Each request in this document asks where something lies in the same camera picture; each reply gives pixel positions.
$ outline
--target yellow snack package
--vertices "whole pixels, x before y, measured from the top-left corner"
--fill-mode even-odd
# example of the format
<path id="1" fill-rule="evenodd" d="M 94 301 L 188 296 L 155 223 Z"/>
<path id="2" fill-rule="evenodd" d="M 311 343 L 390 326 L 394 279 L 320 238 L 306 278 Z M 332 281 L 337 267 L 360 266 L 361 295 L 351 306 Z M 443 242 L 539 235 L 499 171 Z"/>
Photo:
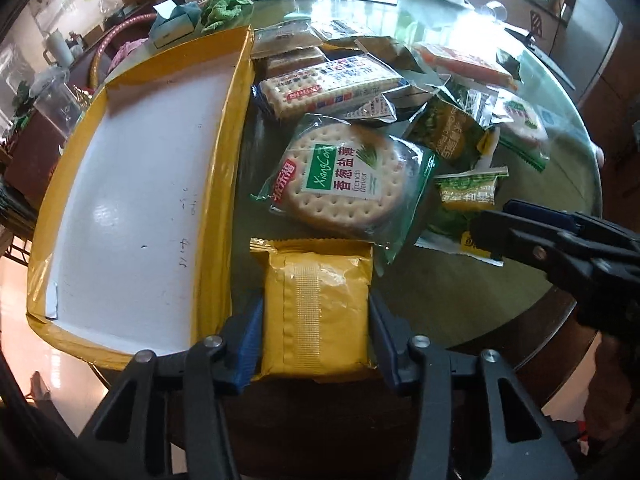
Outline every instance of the yellow snack package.
<path id="1" fill-rule="evenodd" d="M 260 376 L 366 375 L 371 244 L 252 238 L 250 251 L 266 270 Z"/>

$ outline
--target cup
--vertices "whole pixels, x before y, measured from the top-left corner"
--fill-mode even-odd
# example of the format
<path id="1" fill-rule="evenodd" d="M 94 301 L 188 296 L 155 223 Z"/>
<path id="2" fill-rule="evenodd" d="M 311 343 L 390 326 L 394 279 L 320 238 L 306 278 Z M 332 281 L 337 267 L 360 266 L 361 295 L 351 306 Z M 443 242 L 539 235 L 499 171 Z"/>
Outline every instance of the cup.
<path id="1" fill-rule="evenodd" d="M 42 53 L 42 57 L 44 57 L 45 61 L 50 65 L 58 62 L 61 67 L 68 68 L 74 62 L 74 55 L 71 53 L 68 44 L 66 44 L 62 32 L 58 29 L 49 34 L 47 39 L 44 40 L 44 44 L 46 48 Z M 47 53 L 50 53 L 54 59 L 49 59 Z"/>
<path id="2" fill-rule="evenodd" d="M 33 104 L 68 139 L 82 116 L 82 107 L 63 77 L 44 87 Z"/>

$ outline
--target tiled floor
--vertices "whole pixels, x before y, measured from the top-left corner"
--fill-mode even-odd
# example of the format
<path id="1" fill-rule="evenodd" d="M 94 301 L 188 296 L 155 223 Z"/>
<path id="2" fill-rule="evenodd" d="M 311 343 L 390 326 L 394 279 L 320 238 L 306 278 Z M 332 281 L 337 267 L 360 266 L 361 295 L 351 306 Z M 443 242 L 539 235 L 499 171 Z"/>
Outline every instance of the tiled floor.
<path id="1" fill-rule="evenodd" d="M 29 328 L 26 318 L 26 267 L 0 258 L 0 328 L 2 351 L 26 394 L 30 377 L 38 370 L 51 389 L 53 402 L 76 434 L 82 430 L 106 389 L 82 361 L 52 348 Z M 581 417 L 586 389 L 593 375 L 595 344 L 577 370 L 543 411 L 552 418 L 574 421 Z M 184 467 L 184 453 L 176 450 Z"/>

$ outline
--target green snack bag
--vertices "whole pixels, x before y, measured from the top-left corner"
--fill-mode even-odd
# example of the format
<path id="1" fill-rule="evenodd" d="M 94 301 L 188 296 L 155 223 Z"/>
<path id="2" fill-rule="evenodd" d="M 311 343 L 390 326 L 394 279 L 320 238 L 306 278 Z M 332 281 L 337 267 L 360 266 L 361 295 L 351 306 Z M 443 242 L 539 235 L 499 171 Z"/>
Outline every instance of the green snack bag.
<path id="1" fill-rule="evenodd" d="M 500 90 L 492 124 L 499 125 L 500 144 L 536 170 L 542 172 L 546 168 L 550 153 L 549 137 L 529 103 L 511 92 Z"/>
<path id="2" fill-rule="evenodd" d="M 442 91 L 434 95 L 419 112 L 406 138 L 427 146 L 455 169 L 470 170 L 481 155 L 486 155 L 494 133 L 486 132 L 451 100 Z"/>
<path id="3" fill-rule="evenodd" d="M 435 177 L 440 203 L 430 213 L 427 230 L 416 245 L 446 253 L 468 254 L 501 266 L 500 261 L 491 259 L 490 253 L 476 248 L 470 234 L 470 222 L 482 210 L 495 205 L 498 180 L 507 176 L 509 170 L 504 166 Z"/>

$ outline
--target glass table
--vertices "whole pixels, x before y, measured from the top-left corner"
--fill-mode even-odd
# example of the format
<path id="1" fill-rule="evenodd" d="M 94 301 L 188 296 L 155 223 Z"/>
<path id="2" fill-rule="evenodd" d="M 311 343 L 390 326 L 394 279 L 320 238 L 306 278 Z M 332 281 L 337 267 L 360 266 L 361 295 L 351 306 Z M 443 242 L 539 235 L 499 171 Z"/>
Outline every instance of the glass table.
<path id="1" fill-rule="evenodd" d="M 398 6 L 359 0 L 263 0 L 255 2 L 252 25 L 265 27 L 302 16 L 355 21 L 380 36 L 407 43 L 447 44 L 489 58 L 499 47 L 517 58 L 522 78 L 518 94 L 564 118 L 566 132 L 552 139 L 550 161 L 543 173 L 498 147 L 494 166 L 507 165 L 510 171 L 498 206 L 519 198 L 600 215 L 600 179 L 580 115 L 548 69 L 500 27 L 441 0 L 400 0 Z M 263 282 L 264 272 L 249 254 L 251 237 L 326 235 L 273 215 L 250 198 L 273 171 L 291 134 L 263 122 L 250 103 L 234 205 L 231 265 L 236 312 Z M 574 301 L 551 287 L 543 273 L 509 260 L 498 268 L 466 256 L 418 248 L 414 241 L 419 219 L 415 224 L 395 262 L 381 278 L 374 278 L 373 286 L 382 292 L 393 313 L 409 320 L 417 333 L 469 353 L 498 349 L 517 368 L 531 360 L 569 318 Z M 542 393 L 534 395 L 537 402 L 544 403 L 580 361 L 592 334 L 587 331 L 581 337 L 582 346 L 564 360 L 565 369 L 550 379 L 552 384 L 542 388 Z M 530 391 L 540 378 L 534 374 L 528 382 L 521 377 Z M 180 401 L 172 403 L 172 412 L 180 409 Z M 397 398 L 382 380 L 343 384 L 259 381 L 241 397 L 225 399 L 225 413 L 239 471 L 258 477 L 382 475 L 412 448 L 415 431 L 410 400 Z M 178 425 L 174 428 L 177 444 L 179 434 Z"/>

